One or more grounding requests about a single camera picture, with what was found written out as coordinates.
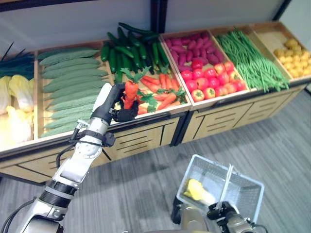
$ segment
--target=yellow vegetable in basket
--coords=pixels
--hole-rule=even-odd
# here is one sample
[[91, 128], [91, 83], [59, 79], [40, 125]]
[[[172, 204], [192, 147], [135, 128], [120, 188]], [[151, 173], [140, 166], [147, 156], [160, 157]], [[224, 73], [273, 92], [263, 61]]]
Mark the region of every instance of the yellow vegetable in basket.
[[286, 57], [285, 57], [285, 56], [281, 56], [281, 57], [279, 57], [278, 59], [279, 59], [279, 61], [280, 61], [282, 64], [286, 63]]
[[277, 57], [281, 57], [281, 56], [284, 56], [285, 55], [285, 51], [282, 50], [282, 49], [276, 49], [273, 51], [273, 53], [275, 54], [275, 56]]
[[284, 63], [284, 67], [285, 67], [287, 70], [289, 70], [289, 69], [294, 68], [294, 65], [293, 65], [293, 63], [287, 62], [287, 63]]
[[285, 46], [288, 47], [288, 48], [291, 48], [293, 46], [296, 46], [298, 45], [298, 41], [296, 41], [295, 39], [291, 38], [291, 39], [288, 39], [285, 43]]
[[10, 76], [0, 78], [0, 115], [6, 113], [6, 107], [11, 104], [11, 97], [9, 96], [10, 80]]
[[294, 54], [294, 51], [293, 50], [287, 50], [285, 51], [285, 56], [288, 57], [288, 56], [293, 56]]
[[9, 92], [16, 97], [20, 109], [30, 112], [34, 108], [32, 85], [21, 75], [14, 75], [9, 82]]
[[288, 70], [288, 72], [292, 75], [292, 77], [295, 79], [295, 78], [298, 78], [298, 72], [297, 70], [295, 69], [290, 69]]
[[201, 201], [206, 205], [211, 205], [216, 202], [216, 199], [206, 191], [202, 184], [196, 179], [190, 179], [188, 181], [187, 190], [184, 192], [184, 195], [194, 200]]

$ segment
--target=produce stand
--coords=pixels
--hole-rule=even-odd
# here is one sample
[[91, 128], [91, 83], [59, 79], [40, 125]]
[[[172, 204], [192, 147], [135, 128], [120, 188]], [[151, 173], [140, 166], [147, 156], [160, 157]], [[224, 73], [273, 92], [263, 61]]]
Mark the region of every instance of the produce stand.
[[[247, 87], [246, 90], [236, 93], [194, 102], [186, 83], [181, 77], [178, 65], [175, 63], [164, 39], [207, 32], [211, 36], [214, 45], [222, 52], [224, 61], [230, 61], [221, 45], [215, 39], [215, 36], [234, 29], [235, 27], [222, 27], [161, 34], [161, 45], [169, 58], [170, 69], [172, 70], [170, 77], [175, 78], [179, 85], [185, 89], [187, 103], [162, 109], [155, 113], [142, 114], [130, 122], [112, 122], [109, 131], [115, 134], [117, 140], [114, 147], [105, 149], [112, 161], [159, 146], [177, 145], [181, 142], [192, 141], [272, 117], [310, 82], [310, 75], [294, 79], [273, 54], [274, 49], [282, 47], [286, 39], [294, 38], [281, 23], [239, 25], [238, 29], [247, 34], [257, 49], [272, 61], [289, 80], [289, 89], [283, 89], [281, 91], [269, 89], [268, 92], [265, 92], [256, 88]], [[50, 50], [79, 46], [88, 46], [100, 50], [106, 42], [95, 41], [79, 45], [44, 49], [35, 51], [35, 55], [37, 56]], [[95, 55], [95, 58], [100, 61], [100, 67], [98, 69], [108, 72], [108, 75], [104, 79], [113, 84], [114, 77], [110, 71], [109, 62], [102, 62], [99, 53]], [[68, 146], [68, 139], [72, 134], [71, 131], [41, 137], [47, 131], [44, 129], [44, 126], [51, 122], [50, 117], [52, 114], [48, 110], [51, 100], [46, 100], [49, 94], [43, 93], [42, 91], [43, 87], [49, 82], [47, 79], [42, 78], [43, 68], [36, 59], [33, 140], [0, 151], [0, 175], [35, 184], [43, 184], [53, 176], [56, 171], [55, 158], [59, 151]], [[239, 79], [242, 80], [243, 76], [239, 73], [237, 74]], [[158, 75], [152, 75], [151, 73], [148, 73], [148, 75], [158, 79]], [[150, 93], [143, 84], [140, 83], [139, 87]], [[72, 151], [66, 152], [62, 160], [71, 154]], [[94, 166], [109, 162], [110, 160], [102, 154], [95, 161]]]

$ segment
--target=gray carpet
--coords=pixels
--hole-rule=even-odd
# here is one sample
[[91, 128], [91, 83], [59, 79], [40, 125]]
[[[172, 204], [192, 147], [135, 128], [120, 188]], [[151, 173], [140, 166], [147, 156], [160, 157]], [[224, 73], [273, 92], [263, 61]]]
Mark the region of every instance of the gray carpet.
[[[265, 184], [258, 223], [271, 233], [311, 232], [311, 97], [305, 91], [271, 119], [92, 169], [69, 206], [65, 231], [178, 229], [170, 220], [172, 200], [195, 153], [232, 163]], [[0, 224], [42, 189], [2, 179]]]

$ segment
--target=robotic arm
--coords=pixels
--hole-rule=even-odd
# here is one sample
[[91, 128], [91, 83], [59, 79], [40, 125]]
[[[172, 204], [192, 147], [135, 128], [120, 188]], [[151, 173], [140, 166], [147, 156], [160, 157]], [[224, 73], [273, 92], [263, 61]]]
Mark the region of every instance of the robotic arm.
[[76, 141], [74, 154], [66, 159], [48, 182], [43, 193], [32, 204], [17, 233], [62, 233], [63, 220], [74, 193], [86, 177], [93, 161], [101, 154], [103, 146], [112, 146], [115, 138], [107, 133], [111, 120], [129, 121], [137, 110], [113, 109], [124, 91], [124, 84], [111, 86], [106, 83], [93, 107], [90, 123], [78, 121], [71, 137], [75, 140], [80, 128], [87, 126], [83, 137]]

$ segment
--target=cucumber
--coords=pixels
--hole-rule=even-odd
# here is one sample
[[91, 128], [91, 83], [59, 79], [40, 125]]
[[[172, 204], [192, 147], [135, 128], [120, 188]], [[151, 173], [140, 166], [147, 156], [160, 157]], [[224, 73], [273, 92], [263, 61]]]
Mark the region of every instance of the cucumber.
[[76, 85], [68, 86], [53, 92], [49, 97], [45, 98], [45, 100], [55, 99], [61, 96], [71, 95], [76, 92], [85, 91], [93, 88], [102, 88], [102, 86], [107, 83], [105, 81], [93, 81], [89, 83], [79, 83]]
[[125, 54], [126, 56], [128, 56], [130, 58], [134, 58], [134, 55], [125, 47], [115, 46], [115, 50], [122, 52], [123, 54]]
[[58, 103], [58, 104], [50, 107], [49, 110], [59, 111], [59, 110], [69, 109], [72, 107], [84, 106], [86, 104], [91, 104], [91, 103], [94, 104], [97, 96], [98, 95], [92, 95], [92, 96], [79, 98], [77, 100], [69, 100], [69, 101], [65, 101], [62, 103]]
[[77, 59], [72, 59], [64, 62], [57, 63], [52, 66], [45, 67], [43, 72], [48, 72], [51, 70], [55, 69], [62, 69], [66, 67], [71, 67], [71, 66], [77, 66], [77, 65], [83, 65], [83, 64], [97, 64], [99, 65], [99, 61], [96, 60], [95, 58], [77, 58]]
[[63, 118], [63, 117], [72, 116], [75, 113], [79, 113], [81, 111], [91, 113], [93, 106], [94, 105], [91, 103], [91, 104], [87, 104], [87, 105], [83, 105], [83, 106], [79, 106], [79, 107], [75, 107], [75, 108], [60, 110], [60, 111], [53, 113], [51, 116], [51, 119], [59, 119], [59, 118]]
[[147, 31], [147, 30], [142, 30], [142, 29], [138, 29], [138, 28], [134, 28], [126, 23], [121, 23], [119, 22], [119, 26], [129, 30], [129, 31], [132, 31], [134, 33], [138, 33], [138, 34], [153, 34], [154, 32], [153, 31]]
[[102, 53], [101, 53], [101, 60], [103, 62], [107, 61], [109, 57], [109, 51], [110, 51], [110, 46], [108, 43], [105, 43], [105, 45], [102, 48]]
[[84, 111], [81, 111], [79, 113], [76, 113], [74, 115], [71, 115], [71, 116], [66, 116], [66, 117], [63, 117], [63, 118], [60, 118], [58, 120], [55, 120], [49, 124], [46, 124], [45, 126], [43, 126], [44, 129], [55, 129], [57, 127], [61, 127], [63, 125], [66, 125], [68, 123], [71, 123], [73, 122], [74, 120], [78, 120], [78, 119], [89, 119], [91, 116], [91, 113], [90, 112], [84, 112]]
[[58, 98], [53, 99], [53, 101], [50, 103], [50, 105], [56, 105], [58, 103], [62, 103], [62, 102], [68, 101], [68, 100], [79, 99], [79, 98], [85, 97], [85, 96], [98, 95], [100, 91], [101, 90], [99, 88], [95, 88], [95, 89], [90, 89], [90, 90], [85, 90], [85, 91], [73, 93], [73, 94], [67, 95], [67, 96], [58, 97]]
[[75, 48], [68, 48], [68, 49], [61, 49], [61, 50], [52, 50], [48, 52], [44, 52], [42, 54], [39, 54], [37, 56], [38, 60], [43, 60], [44, 58], [50, 57], [55, 54], [59, 54], [62, 52], [74, 52], [74, 51], [82, 51], [82, 50], [92, 50], [93, 48], [91, 47], [75, 47]]
[[65, 79], [65, 80], [62, 80], [56, 83], [52, 81], [48, 85], [45, 85], [43, 87], [43, 93], [54, 92], [64, 87], [71, 86], [71, 85], [76, 85], [80, 83], [88, 83], [92, 81], [100, 81], [100, 80], [102, 80], [102, 77], [100, 76], [88, 76], [88, 77], [81, 76], [81, 77], [77, 77], [74, 79]]
[[108, 61], [109, 61], [111, 73], [114, 74], [116, 72], [116, 51], [114, 48], [111, 48], [110, 50]]
[[121, 42], [112, 33], [107, 32], [107, 36], [116, 46], [122, 46]]
[[144, 46], [143, 43], [140, 43], [139, 45], [139, 54], [140, 54], [140, 57], [145, 60], [146, 57], [147, 57], [147, 52], [146, 52], [146, 48]]
[[76, 71], [76, 70], [96, 69], [97, 67], [98, 67], [97, 64], [92, 64], [92, 63], [76, 65], [76, 66], [65, 67], [65, 68], [62, 68], [62, 69], [54, 69], [54, 70], [50, 70], [50, 71], [44, 72], [42, 74], [42, 77], [44, 79], [55, 79], [57, 77], [60, 77], [62, 75], [68, 74], [68, 73], [71, 73], [71, 72]]
[[47, 65], [54, 65], [59, 62], [72, 60], [75, 58], [81, 58], [81, 57], [91, 57], [94, 56], [96, 53], [98, 53], [99, 50], [80, 50], [80, 51], [74, 51], [74, 52], [62, 52], [58, 53], [52, 56], [49, 56], [47, 58], [44, 58], [39, 64], [41, 66], [47, 66]]
[[140, 46], [139, 41], [137, 40], [137, 38], [134, 36], [134, 34], [133, 34], [131, 31], [128, 31], [127, 36], [128, 36], [128, 39], [130, 40], [130, 42], [131, 42], [134, 46], [136, 46], [136, 47], [139, 47], [139, 46]]
[[134, 56], [134, 64], [136, 65], [136, 67], [140, 67], [140, 64], [139, 64], [139, 53], [137, 51], [137, 49], [135, 47], [131, 47], [131, 51], [132, 51], [132, 54]]

